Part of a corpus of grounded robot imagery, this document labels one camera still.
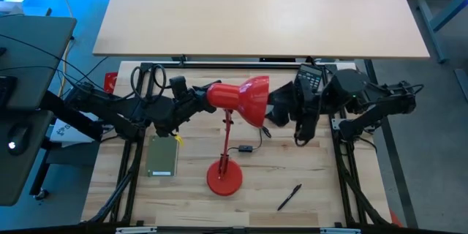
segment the red desk lamp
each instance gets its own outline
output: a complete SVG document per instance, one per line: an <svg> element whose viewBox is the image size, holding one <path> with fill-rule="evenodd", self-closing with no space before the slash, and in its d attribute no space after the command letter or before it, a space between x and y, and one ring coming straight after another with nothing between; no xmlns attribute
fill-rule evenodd
<svg viewBox="0 0 468 234"><path fill-rule="evenodd" d="M208 102L226 112L224 152L221 158L209 167L206 174L208 186L218 195L232 195L242 185L241 167L227 155L229 132L233 123L231 113L237 110L249 124L261 128L265 119L269 82L268 76L259 76L248 79L240 86L215 83L208 89Z"/></svg>

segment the lamp shade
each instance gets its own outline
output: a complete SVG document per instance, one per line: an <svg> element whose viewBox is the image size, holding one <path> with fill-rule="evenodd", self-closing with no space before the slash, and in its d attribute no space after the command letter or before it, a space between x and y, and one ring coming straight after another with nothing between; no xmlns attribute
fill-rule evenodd
<svg viewBox="0 0 468 234"><path fill-rule="evenodd" d="M254 127L261 128L265 120L270 78L259 76L240 86L215 83L208 89L208 102L214 107L237 110Z"/></svg>

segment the yellow label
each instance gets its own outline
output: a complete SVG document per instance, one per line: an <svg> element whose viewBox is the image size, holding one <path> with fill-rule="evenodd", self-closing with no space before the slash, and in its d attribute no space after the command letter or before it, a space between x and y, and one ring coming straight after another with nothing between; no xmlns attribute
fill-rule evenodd
<svg viewBox="0 0 468 234"><path fill-rule="evenodd" d="M182 137L180 135L175 135L174 136L174 139L176 141L178 141L178 143L181 145L181 146L184 146L184 140L182 140Z"/></svg>

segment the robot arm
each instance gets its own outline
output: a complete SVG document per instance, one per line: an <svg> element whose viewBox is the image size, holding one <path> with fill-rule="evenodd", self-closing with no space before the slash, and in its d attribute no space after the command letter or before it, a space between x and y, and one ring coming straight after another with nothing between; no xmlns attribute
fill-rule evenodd
<svg viewBox="0 0 468 234"><path fill-rule="evenodd" d="M91 84L85 83L76 85L65 103L76 110L93 113L105 123L113 125L117 134L124 139L137 139L142 130L151 124L156 128L158 136L167 137L173 135L173 131L189 121L194 114L216 111L206 98L211 84L187 88L184 77L171 78L173 98L150 95L146 96L145 101L139 97L118 97L98 91Z"/></svg>
<svg viewBox="0 0 468 234"><path fill-rule="evenodd" d="M367 75L353 69L336 72L321 93L313 93L308 83L288 83L272 92L268 104L273 110L266 117L282 127L289 119L296 121L294 138L304 146L315 136L320 114L335 114L343 107L348 113L360 114L354 120L340 120L342 140L351 141L366 127L377 128L388 115L411 113L420 91L406 81L395 85L375 85Z"/></svg>
<svg viewBox="0 0 468 234"><path fill-rule="evenodd" d="M137 86L141 88L142 80ZM75 85L65 103L73 109L93 113L112 124L124 139L134 140L151 124L158 136L173 135L173 131L201 111L213 113L216 108L207 99L209 83L203 87L187 88L184 77L169 80L173 98L153 96L153 82L148 84L145 98L117 97L97 91L91 84ZM320 114L334 114L343 107L349 113L360 114L354 120L340 120L342 140L354 140L366 127L377 128L385 116L411 113L416 106L416 86L407 82L377 86L353 69L339 70L321 93L314 93L304 80L289 82L268 96L273 110L266 116L279 127L296 122L295 142L304 146L315 136Z"/></svg>

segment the lamp base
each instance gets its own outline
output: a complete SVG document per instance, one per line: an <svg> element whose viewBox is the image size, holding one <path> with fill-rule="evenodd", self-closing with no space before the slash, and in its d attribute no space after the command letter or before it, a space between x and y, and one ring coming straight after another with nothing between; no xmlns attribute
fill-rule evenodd
<svg viewBox="0 0 468 234"><path fill-rule="evenodd" d="M227 171L223 178L219 174L219 160L211 164L206 173L206 183L217 195L228 196L234 194L242 185L241 167L229 159L227 161Z"/></svg>

